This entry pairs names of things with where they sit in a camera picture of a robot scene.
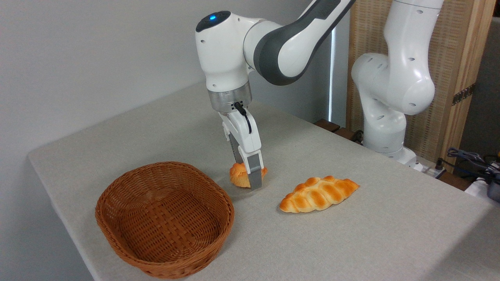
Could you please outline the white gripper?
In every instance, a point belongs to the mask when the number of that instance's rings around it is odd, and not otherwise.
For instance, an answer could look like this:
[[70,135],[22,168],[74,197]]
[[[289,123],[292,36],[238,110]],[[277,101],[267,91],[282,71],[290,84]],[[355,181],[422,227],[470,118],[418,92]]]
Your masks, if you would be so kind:
[[[235,162],[245,163],[248,172],[250,188],[257,190],[262,187],[262,168],[264,167],[261,157],[261,139],[254,117],[247,110],[246,115],[238,111],[219,113],[223,120],[223,128],[226,139],[230,140],[230,146]],[[247,154],[243,157],[239,147]]]

